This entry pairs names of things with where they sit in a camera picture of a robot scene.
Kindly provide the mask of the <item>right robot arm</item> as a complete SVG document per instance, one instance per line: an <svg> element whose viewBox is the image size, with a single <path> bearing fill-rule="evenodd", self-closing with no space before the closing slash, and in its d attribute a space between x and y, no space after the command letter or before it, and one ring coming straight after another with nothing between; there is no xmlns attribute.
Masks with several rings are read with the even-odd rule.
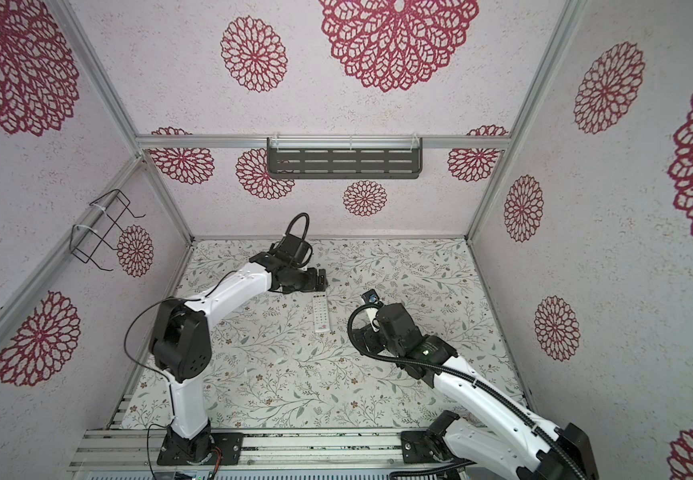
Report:
<svg viewBox="0 0 693 480"><path fill-rule="evenodd" d="M447 468L478 466L503 479L597 479L590 437L575 424L560 427L506 396L448 342L424 334L400 303L366 303L346 324L352 346L392 363L466 409L485 430L444 412L421 444Z"/></svg>

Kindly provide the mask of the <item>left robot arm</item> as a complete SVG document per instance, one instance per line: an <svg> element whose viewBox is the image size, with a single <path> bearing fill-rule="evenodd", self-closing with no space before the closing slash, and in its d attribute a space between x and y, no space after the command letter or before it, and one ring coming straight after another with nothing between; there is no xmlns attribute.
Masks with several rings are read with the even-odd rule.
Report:
<svg viewBox="0 0 693 480"><path fill-rule="evenodd" d="M204 405L204 372L212 360L210 330L256 296L324 292L326 271L308 266L310 256L306 236L287 233L196 298L168 298L158 306L150 354L156 371L168 379L172 405L158 464L200 465L216 458Z"/></svg>

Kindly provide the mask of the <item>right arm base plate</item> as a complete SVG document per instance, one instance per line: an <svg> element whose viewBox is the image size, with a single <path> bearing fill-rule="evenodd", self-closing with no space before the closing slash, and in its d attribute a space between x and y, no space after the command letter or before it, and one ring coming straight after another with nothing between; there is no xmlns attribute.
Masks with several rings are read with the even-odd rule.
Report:
<svg viewBox="0 0 693 480"><path fill-rule="evenodd" d="M454 456L454 453L440 436L428 434L426 431L406 430L400 434L401 450L404 464L427 463L466 463L476 465L474 460Z"/></svg>

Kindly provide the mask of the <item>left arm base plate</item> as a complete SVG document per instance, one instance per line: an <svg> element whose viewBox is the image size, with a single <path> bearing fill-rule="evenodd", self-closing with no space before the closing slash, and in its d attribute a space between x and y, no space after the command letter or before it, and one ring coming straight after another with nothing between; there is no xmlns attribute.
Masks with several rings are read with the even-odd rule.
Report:
<svg viewBox="0 0 693 480"><path fill-rule="evenodd" d="M240 463L242 444L242 433L203 433L192 440L168 433L160 448L156 465L235 466Z"/></svg>

